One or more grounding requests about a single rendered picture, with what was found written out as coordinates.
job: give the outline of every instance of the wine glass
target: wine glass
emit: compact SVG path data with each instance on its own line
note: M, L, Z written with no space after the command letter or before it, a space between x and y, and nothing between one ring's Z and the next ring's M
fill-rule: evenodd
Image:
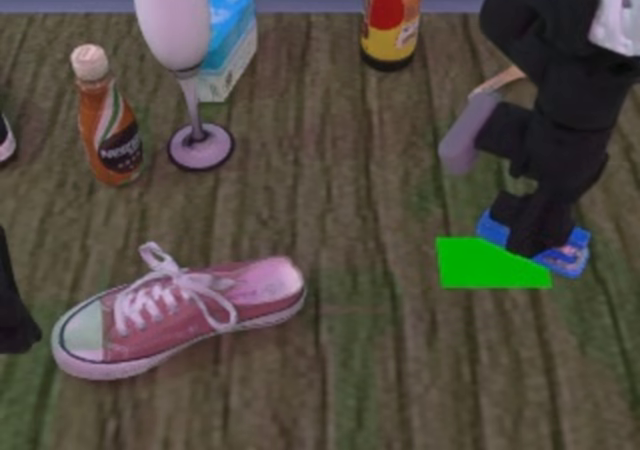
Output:
M222 127L202 124L197 75L211 39L209 0L133 0L138 25L151 53L174 73L187 101L191 124L176 131L167 150L184 170L209 170L231 156L233 137Z

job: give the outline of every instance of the shoe toe cap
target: shoe toe cap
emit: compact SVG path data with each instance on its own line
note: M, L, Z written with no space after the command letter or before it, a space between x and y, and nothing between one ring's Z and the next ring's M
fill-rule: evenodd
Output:
M67 319L60 344L76 358L100 362L104 359L103 339L102 305L96 299Z

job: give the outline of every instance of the white shoelace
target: white shoelace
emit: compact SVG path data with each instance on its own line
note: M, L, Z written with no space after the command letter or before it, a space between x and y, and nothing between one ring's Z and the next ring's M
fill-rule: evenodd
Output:
M157 303L160 301L165 304L169 313L175 312L178 302L172 289L176 288L186 301L193 301L198 306L207 323L214 330L223 331L237 324L238 312L233 304L220 293L234 285L233 280L217 278L208 274L185 273L184 269L181 269L173 258L155 242L145 243L139 251L142 259L149 265L151 272L132 283L116 297L113 316L118 334L121 336L128 334L127 321L132 321L138 330L144 330L148 322L145 322L142 317L142 310L146 310L151 315L153 322L162 321L166 314L163 314L158 307ZM151 288L141 288L149 281L167 277L171 279L169 285L156 283ZM228 312L229 320L220 322L213 318L202 301L202 297L210 297L215 300Z

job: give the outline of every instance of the box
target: box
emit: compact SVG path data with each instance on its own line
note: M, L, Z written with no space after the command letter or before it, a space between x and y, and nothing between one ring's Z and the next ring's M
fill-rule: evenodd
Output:
M253 0L209 0L212 38L198 75L201 102L223 102L256 53Z

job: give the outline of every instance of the plastic bottle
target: plastic bottle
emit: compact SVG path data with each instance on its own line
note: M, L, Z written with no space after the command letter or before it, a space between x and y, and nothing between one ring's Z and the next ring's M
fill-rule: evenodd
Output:
M124 185L142 171L142 141L131 107L118 91L104 49L86 44L71 54L80 94L78 126L95 177Z
M362 59L380 71L411 62L418 41L422 0L365 0L360 39Z

